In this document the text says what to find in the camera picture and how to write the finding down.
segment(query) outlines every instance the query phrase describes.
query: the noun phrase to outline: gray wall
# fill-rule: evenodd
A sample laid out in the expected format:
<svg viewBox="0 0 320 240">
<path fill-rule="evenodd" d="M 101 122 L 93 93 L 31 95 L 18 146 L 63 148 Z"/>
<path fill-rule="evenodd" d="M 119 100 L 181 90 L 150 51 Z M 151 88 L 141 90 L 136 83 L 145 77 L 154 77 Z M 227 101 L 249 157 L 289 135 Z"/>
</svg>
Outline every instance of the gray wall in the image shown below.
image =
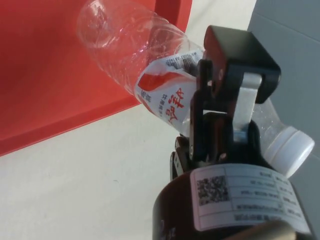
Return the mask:
<svg viewBox="0 0 320 240">
<path fill-rule="evenodd" d="M 315 140 L 292 182 L 320 239 L 320 0 L 257 0 L 248 29 L 281 67 L 279 117 Z"/>
</svg>

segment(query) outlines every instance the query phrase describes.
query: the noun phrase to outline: qr code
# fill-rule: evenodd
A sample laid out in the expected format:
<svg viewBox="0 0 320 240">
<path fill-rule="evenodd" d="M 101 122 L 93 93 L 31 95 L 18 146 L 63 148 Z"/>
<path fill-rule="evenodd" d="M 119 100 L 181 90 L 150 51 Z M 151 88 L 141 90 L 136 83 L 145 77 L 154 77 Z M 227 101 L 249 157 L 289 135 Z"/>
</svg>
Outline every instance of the qr code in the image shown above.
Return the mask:
<svg viewBox="0 0 320 240">
<path fill-rule="evenodd" d="M 225 176 L 204 178 L 196 183 L 200 206 L 230 201 Z"/>
</svg>

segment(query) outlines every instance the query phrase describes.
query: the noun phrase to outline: white floor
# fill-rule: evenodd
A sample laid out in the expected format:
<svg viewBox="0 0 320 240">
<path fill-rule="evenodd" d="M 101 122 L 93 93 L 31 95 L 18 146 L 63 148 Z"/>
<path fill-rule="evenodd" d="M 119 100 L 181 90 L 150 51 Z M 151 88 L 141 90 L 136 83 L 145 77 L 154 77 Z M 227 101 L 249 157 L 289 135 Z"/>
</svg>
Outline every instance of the white floor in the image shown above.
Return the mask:
<svg viewBox="0 0 320 240">
<path fill-rule="evenodd" d="M 187 35 L 246 29 L 255 2 L 193 0 Z M 177 135 L 137 106 L 0 157 L 0 239 L 150 240 Z"/>
</svg>

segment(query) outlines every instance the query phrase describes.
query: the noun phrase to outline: clear plastic bottle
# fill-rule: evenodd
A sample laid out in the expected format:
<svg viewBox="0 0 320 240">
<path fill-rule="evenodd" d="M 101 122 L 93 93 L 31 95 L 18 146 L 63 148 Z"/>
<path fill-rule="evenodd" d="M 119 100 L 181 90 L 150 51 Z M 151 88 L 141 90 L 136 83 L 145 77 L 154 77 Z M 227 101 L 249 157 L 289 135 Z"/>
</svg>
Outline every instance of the clear plastic bottle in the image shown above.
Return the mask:
<svg viewBox="0 0 320 240">
<path fill-rule="evenodd" d="M 302 131 L 284 125 L 270 99 L 254 106 L 252 120 L 259 127 L 265 160 L 287 178 L 292 176 L 309 156 L 315 142 Z"/>
<path fill-rule="evenodd" d="M 185 70 L 202 58 L 201 47 L 130 0 L 89 1 L 80 12 L 77 35 L 110 78 L 181 134 L 189 134 L 196 79 Z"/>
</svg>

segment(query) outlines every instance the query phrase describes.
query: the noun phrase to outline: white sticker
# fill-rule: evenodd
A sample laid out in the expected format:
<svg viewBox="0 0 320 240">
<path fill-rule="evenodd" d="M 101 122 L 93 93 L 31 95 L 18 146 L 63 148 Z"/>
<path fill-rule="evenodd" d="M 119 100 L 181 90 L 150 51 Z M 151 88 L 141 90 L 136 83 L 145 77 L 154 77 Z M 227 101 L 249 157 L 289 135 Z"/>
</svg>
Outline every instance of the white sticker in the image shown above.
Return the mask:
<svg viewBox="0 0 320 240">
<path fill-rule="evenodd" d="M 196 78 L 185 70 L 196 66 L 201 50 L 157 59 L 140 75 L 135 97 L 154 115 L 182 131 L 196 91 Z"/>
<path fill-rule="evenodd" d="M 271 169 L 218 164 L 190 174 L 194 227 L 198 231 L 283 220 L 310 233 L 291 183 Z"/>
</svg>

